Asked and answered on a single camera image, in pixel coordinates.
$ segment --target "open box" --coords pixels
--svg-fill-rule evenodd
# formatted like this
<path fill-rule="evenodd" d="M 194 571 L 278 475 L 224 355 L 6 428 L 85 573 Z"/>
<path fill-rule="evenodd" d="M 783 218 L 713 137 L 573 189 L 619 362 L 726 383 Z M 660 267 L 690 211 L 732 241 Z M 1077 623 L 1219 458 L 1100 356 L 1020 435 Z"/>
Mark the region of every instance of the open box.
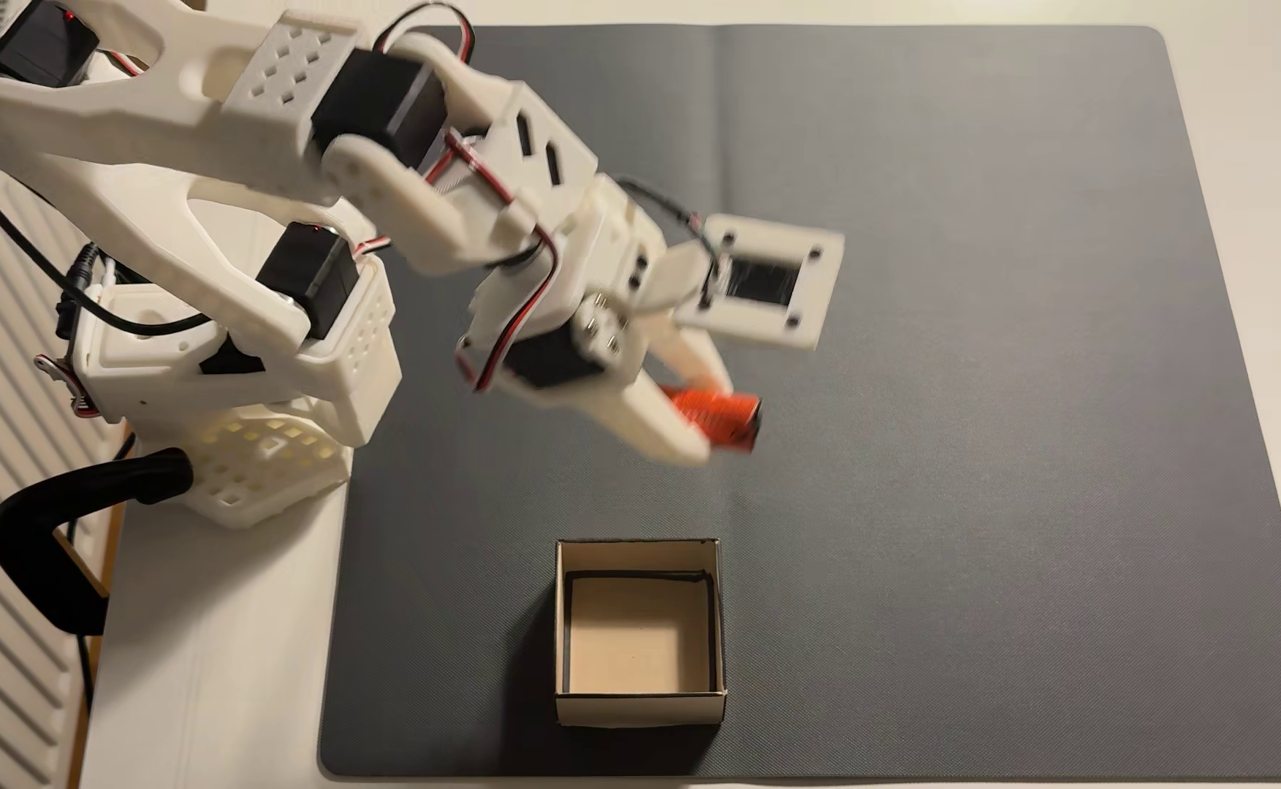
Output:
<path fill-rule="evenodd" d="M 562 726 L 720 724 L 719 541 L 557 541 Z"/>

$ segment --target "desk mat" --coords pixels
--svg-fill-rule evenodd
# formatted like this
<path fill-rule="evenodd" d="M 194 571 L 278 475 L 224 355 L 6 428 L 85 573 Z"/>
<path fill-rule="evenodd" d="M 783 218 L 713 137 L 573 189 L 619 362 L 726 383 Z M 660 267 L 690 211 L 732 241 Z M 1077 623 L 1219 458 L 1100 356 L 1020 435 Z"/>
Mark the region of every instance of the desk mat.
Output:
<path fill-rule="evenodd" d="M 350 776 L 1281 777 L 1281 511 L 1171 64 L 1127 27 L 485 28 L 693 207 L 848 234 L 752 456 L 466 392 L 391 261 L 320 738 Z M 557 538 L 722 542 L 721 728 L 553 717 Z"/>

